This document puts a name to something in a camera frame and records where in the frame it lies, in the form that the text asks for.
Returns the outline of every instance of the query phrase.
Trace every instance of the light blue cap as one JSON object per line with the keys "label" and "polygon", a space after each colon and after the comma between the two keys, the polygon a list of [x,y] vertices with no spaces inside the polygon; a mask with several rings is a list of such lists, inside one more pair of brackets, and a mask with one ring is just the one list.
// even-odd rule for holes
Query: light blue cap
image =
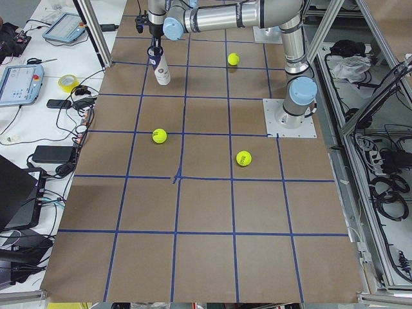
{"label": "light blue cap", "polygon": [[183,35],[183,26],[174,17],[166,17],[163,23],[163,32],[169,40],[177,41]]}
{"label": "light blue cap", "polygon": [[290,98],[300,106],[307,106],[312,103],[316,93],[316,83],[309,77],[298,77],[289,88]]}

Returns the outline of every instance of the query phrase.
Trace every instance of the tennis ball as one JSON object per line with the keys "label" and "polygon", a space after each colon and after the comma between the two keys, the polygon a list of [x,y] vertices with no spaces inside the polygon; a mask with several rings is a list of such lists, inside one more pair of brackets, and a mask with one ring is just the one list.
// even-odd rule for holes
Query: tennis ball
{"label": "tennis ball", "polygon": [[155,129],[152,134],[152,139],[156,144],[162,144],[167,140],[167,133],[163,129]]}
{"label": "tennis ball", "polygon": [[237,66],[239,64],[240,61],[240,57],[237,53],[231,53],[228,57],[227,57],[227,62],[231,65],[231,66]]}
{"label": "tennis ball", "polygon": [[240,166],[248,166],[252,162],[252,155],[248,151],[242,150],[236,155],[236,161]]}

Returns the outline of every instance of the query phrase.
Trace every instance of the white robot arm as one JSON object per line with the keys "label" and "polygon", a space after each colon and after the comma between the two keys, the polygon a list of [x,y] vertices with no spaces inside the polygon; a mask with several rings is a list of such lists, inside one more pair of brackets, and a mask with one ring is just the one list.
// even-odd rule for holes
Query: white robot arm
{"label": "white robot arm", "polygon": [[276,118],[286,127],[298,127],[317,93],[316,84],[305,76],[310,66],[304,51],[300,15],[303,0],[244,0],[203,7],[198,7],[198,0],[187,1],[149,0],[145,24],[149,25],[154,44],[160,45],[163,34],[175,41],[188,32],[279,26],[285,49],[288,91],[283,108],[277,112]]}

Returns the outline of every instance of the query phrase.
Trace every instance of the white mounting plate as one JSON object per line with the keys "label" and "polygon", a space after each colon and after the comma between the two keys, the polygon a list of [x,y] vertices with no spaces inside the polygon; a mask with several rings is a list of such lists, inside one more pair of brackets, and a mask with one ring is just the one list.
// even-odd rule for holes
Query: white mounting plate
{"label": "white mounting plate", "polygon": [[264,98],[263,108],[265,110],[266,131],[269,137],[294,137],[294,138],[317,138],[314,121],[311,117],[305,118],[297,129],[287,129],[281,126],[275,119],[275,111],[283,104],[281,98]]}
{"label": "white mounting plate", "polygon": [[253,27],[253,35],[256,43],[282,44],[281,33],[273,29],[267,32],[267,29],[255,26]]}

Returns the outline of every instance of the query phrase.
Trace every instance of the white table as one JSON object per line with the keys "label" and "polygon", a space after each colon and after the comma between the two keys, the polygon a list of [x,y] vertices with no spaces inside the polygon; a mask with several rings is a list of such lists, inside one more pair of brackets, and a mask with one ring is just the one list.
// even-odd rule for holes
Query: white table
{"label": "white table", "polygon": [[[120,24],[122,13],[126,5],[126,0],[92,0],[92,5],[99,23]],[[47,7],[49,7],[49,2],[47,0],[42,0],[31,18],[41,20],[43,17],[50,15],[50,11],[46,10]],[[63,8],[62,11],[76,13],[74,6]],[[27,30],[30,28],[35,28],[39,25],[41,24],[30,21],[24,29]],[[27,142],[37,140],[39,138],[58,140],[67,136],[67,132],[58,129],[55,125],[59,110],[48,109],[46,107],[46,103],[49,99],[64,99],[68,96],[68,94],[63,92],[63,90],[61,90],[58,86],[58,79],[65,74],[74,74],[80,81],[82,81],[84,78],[102,69],[90,40],[72,47],[56,47],[48,44],[42,38],[41,35],[44,31],[45,28],[30,31],[29,35],[32,36],[32,40],[23,55],[19,58],[12,59],[12,61],[7,65],[0,66],[0,75],[2,75],[7,66],[26,64],[26,60],[32,57],[43,60],[58,58],[56,61],[46,62],[43,64],[45,77],[43,79],[39,97],[34,104],[22,107],[18,117],[9,130],[4,135],[0,136],[0,141],[3,144]],[[113,48],[115,37],[116,32],[104,33],[104,38],[110,50]],[[84,40],[85,38],[86,35],[83,35],[79,38],[79,40]],[[5,59],[4,63],[7,63],[9,60],[10,58]],[[103,76],[104,73],[99,73],[90,78],[86,84],[99,90],[102,84]],[[2,131],[10,123],[11,119],[13,119],[14,115],[17,113],[17,109],[17,106],[1,108],[0,131]],[[71,109],[68,113],[77,121],[78,124],[80,123],[80,117],[76,111]],[[72,130],[75,127],[75,124],[67,117],[64,110],[62,110],[59,117],[59,125],[69,130]],[[65,140],[59,142],[43,140],[31,144],[7,146],[0,145],[0,153],[15,165],[18,165],[21,168],[26,168],[26,158],[34,152],[38,145],[73,145],[73,142],[69,136]],[[55,164],[42,164],[40,166],[50,173],[53,173],[57,167]],[[62,180],[48,180],[46,182],[46,188],[62,194],[67,182],[71,182],[70,176],[67,176]],[[68,185],[66,195],[68,194],[69,188],[70,183]],[[45,196],[53,198],[53,195],[47,194]],[[61,207],[57,207],[57,221],[55,228],[51,231],[55,218],[55,207],[53,205],[43,207],[41,210],[39,224],[33,228],[33,230],[39,234],[56,234],[62,212],[63,209]],[[24,283],[17,283],[15,286],[10,286],[1,290],[0,294],[36,291],[40,288],[43,276],[44,271],[39,272],[38,274],[30,276]]]}

